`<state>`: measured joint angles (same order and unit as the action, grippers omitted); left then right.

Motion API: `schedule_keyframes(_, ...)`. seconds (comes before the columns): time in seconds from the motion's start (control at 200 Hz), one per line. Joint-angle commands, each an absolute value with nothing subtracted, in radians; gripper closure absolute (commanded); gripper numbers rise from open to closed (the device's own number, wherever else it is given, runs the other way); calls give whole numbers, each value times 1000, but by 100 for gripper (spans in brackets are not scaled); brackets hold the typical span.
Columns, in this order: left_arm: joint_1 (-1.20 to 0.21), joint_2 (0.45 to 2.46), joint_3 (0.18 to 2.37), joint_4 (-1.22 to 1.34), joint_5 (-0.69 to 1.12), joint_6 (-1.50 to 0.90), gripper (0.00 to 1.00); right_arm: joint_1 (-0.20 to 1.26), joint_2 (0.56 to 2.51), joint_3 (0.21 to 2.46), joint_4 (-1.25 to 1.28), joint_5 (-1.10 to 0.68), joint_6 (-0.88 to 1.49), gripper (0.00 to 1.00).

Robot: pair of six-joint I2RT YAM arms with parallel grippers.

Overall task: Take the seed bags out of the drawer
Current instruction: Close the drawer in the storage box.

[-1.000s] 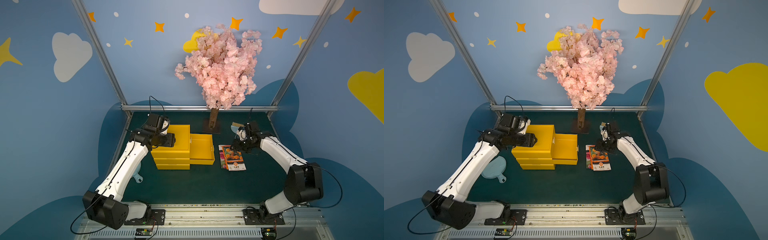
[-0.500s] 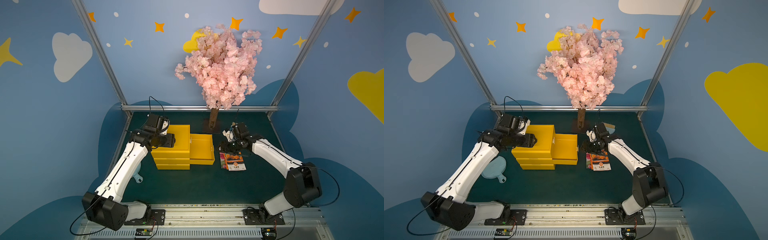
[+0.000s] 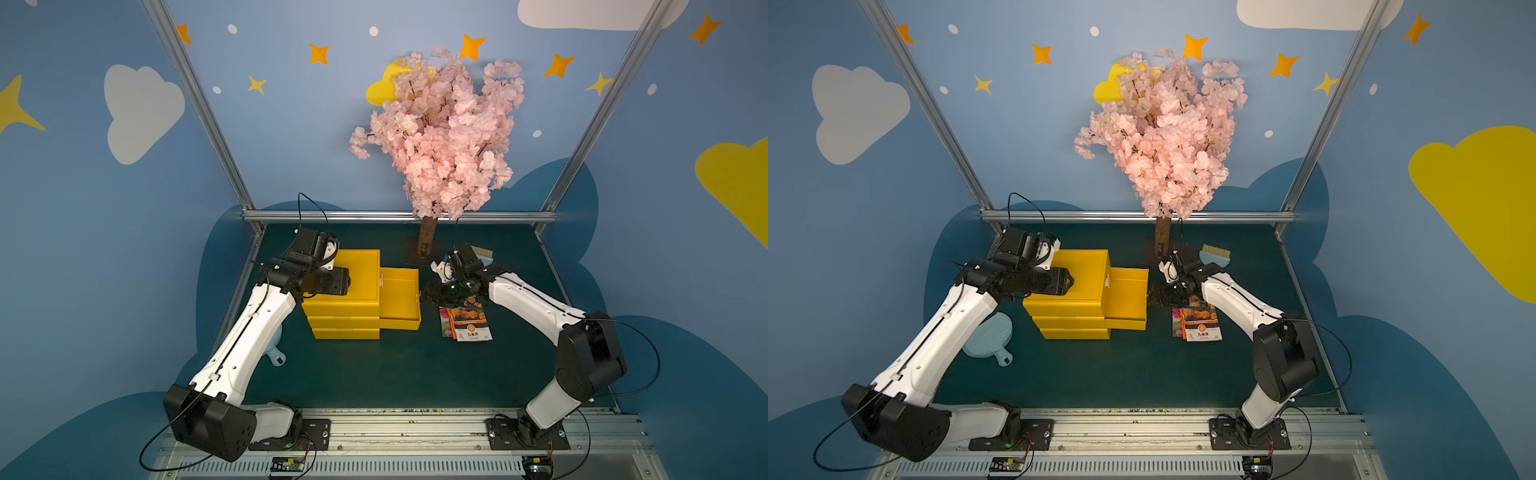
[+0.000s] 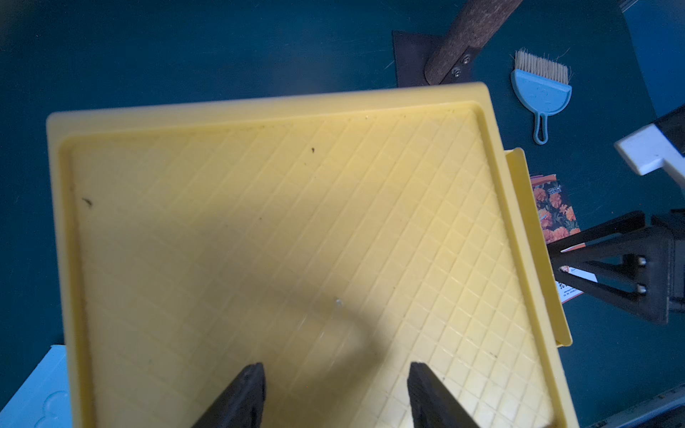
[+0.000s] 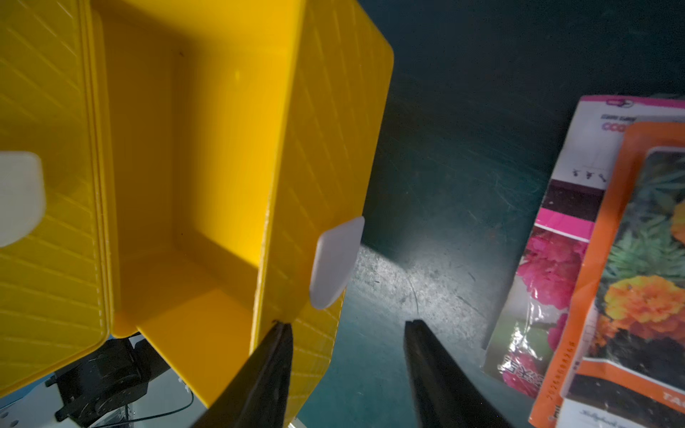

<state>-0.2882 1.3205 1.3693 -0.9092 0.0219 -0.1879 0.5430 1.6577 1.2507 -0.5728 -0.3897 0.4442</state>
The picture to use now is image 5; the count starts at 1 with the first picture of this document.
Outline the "pink flower seed bag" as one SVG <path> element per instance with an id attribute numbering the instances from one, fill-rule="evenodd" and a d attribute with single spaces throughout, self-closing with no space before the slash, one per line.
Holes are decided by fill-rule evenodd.
<path id="1" fill-rule="evenodd" d="M 637 121 L 683 120 L 683 96 L 581 98 L 486 348 L 483 372 L 537 397 L 567 323 L 624 132 Z"/>

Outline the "yellow drawer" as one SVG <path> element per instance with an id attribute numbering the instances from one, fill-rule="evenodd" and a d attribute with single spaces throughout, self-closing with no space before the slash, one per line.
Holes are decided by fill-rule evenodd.
<path id="1" fill-rule="evenodd" d="M 344 303 L 310 303 L 318 240 L 362 214 L 394 52 L 356 1 L 90 10 L 112 335 L 144 335 L 210 406 L 289 323 L 292 420 Z"/>

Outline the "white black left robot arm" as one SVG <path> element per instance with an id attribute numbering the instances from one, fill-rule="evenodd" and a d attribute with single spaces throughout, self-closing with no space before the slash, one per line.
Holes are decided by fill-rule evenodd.
<path id="1" fill-rule="evenodd" d="M 189 427 L 206 408 L 142 335 L 1 399 L 3 427 Z"/>

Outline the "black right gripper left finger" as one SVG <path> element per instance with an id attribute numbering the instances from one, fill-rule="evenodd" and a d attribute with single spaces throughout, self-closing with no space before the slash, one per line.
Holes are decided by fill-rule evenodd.
<path id="1" fill-rule="evenodd" d="M 195 427 L 276 427 L 285 413 L 294 355 L 292 326 L 277 322 Z"/>

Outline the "orange back-side seed bag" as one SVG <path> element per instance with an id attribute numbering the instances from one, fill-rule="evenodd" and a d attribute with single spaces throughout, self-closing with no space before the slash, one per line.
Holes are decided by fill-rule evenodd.
<path id="1" fill-rule="evenodd" d="M 630 126 L 618 155 L 611 182 L 595 223 L 592 239 L 570 306 L 564 333 L 549 366 L 529 421 L 536 427 L 559 427 L 558 412 L 565 397 L 565 386 L 574 372 L 574 364 L 592 338 L 590 305 L 599 283 L 599 275 L 608 259 L 617 225 L 647 153 L 657 147 L 675 147 L 684 151 L 684 126 L 678 122 L 642 121 Z"/>

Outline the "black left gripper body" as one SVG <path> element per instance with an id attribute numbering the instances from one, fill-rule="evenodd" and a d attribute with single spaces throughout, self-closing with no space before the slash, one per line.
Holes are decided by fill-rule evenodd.
<path id="1" fill-rule="evenodd" d="M 57 386 L 62 399 L 55 419 L 89 427 L 112 410 L 144 397 L 149 383 L 168 370 L 169 364 L 148 340 L 109 340 L 46 381 L 48 387 Z"/>

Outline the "yellow plastic drawer cabinet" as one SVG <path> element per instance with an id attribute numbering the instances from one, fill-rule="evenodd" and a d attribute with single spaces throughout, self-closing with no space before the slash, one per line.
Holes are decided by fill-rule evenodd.
<path id="1" fill-rule="evenodd" d="M 102 97 L 89 1 L 1 5 L 1 392 L 112 324 Z"/>

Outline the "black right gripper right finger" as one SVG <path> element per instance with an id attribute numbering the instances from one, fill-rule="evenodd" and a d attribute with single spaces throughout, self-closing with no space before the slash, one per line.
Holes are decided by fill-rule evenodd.
<path id="1" fill-rule="evenodd" d="M 421 319 L 405 323 L 403 348 L 420 427 L 509 427 Z"/>

